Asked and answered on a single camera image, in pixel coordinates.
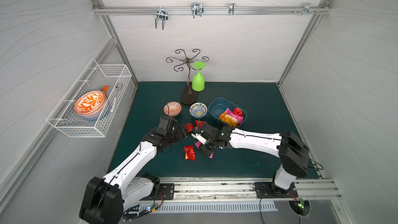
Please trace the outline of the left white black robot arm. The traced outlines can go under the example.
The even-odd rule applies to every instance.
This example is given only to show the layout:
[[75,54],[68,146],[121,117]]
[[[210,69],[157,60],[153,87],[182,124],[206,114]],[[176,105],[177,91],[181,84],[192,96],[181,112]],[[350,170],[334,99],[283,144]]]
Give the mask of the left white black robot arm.
[[140,170],[164,148],[188,137],[183,125],[170,116],[162,116],[159,125],[142,137],[137,148],[115,169],[87,184],[79,218],[88,224],[117,224],[132,218],[129,209],[143,198],[156,198],[159,178],[145,174],[131,184]]

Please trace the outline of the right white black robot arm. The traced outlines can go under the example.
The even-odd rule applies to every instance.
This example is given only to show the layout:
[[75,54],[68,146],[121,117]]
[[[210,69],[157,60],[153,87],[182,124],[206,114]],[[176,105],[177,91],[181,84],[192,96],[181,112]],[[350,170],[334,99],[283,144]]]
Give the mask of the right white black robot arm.
[[272,187],[288,191],[298,177],[308,174],[309,148],[293,132],[256,133],[224,126],[222,129],[203,123],[191,132],[198,149],[210,157],[215,149],[249,149],[273,155],[281,160]]

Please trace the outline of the small red tea bag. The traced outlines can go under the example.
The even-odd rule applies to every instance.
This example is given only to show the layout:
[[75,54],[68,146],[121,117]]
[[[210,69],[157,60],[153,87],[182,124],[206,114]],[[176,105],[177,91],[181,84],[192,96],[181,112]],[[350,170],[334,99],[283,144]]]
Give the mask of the small red tea bag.
[[191,132],[194,130],[194,125],[193,125],[192,123],[189,123],[189,124],[186,124],[186,125],[184,126],[184,128],[186,129],[186,131],[187,131],[188,133],[191,133]]

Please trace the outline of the red tea bag front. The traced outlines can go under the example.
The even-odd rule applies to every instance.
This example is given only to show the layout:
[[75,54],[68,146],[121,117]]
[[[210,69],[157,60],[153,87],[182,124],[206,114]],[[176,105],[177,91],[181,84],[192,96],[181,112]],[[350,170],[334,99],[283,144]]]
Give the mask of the red tea bag front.
[[193,145],[185,146],[183,150],[185,152],[185,160],[195,161],[195,151]]

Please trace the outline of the large red tea bag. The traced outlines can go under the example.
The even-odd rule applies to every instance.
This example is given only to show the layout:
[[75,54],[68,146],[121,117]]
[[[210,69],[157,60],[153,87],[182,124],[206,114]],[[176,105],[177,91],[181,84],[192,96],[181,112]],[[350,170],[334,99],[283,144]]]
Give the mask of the large red tea bag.
[[200,128],[203,124],[207,123],[206,121],[200,121],[200,120],[196,120],[195,121],[195,128]]

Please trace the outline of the yellow tea bag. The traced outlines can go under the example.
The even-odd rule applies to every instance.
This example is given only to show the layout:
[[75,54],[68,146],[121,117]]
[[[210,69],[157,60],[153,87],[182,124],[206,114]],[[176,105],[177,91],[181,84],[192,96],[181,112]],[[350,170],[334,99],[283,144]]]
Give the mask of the yellow tea bag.
[[236,117],[235,115],[230,115],[230,114],[227,114],[227,113],[222,113],[222,114],[219,116],[219,119],[220,119],[222,122],[224,122],[224,123],[226,123],[227,125],[229,125],[229,126],[231,126],[231,127],[234,127],[234,128],[236,128],[236,127],[238,127],[238,126],[240,125],[239,120],[238,120],[238,117]]

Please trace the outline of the pink tea bag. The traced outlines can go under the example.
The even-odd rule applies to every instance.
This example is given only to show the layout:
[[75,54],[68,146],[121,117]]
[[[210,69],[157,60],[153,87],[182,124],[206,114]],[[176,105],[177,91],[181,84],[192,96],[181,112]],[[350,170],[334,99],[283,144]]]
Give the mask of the pink tea bag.
[[209,157],[210,159],[213,158],[213,151],[207,148],[204,144],[202,144],[200,141],[195,143],[195,146],[199,149],[199,151],[204,154],[205,156]]
[[225,114],[226,115],[230,115],[230,116],[234,117],[235,119],[237,119],[239,124],[241,124],[243,122],[243,120],[244,120],[244,116],[236,115],[231,110],[229,110],[228,108],[226,109]]

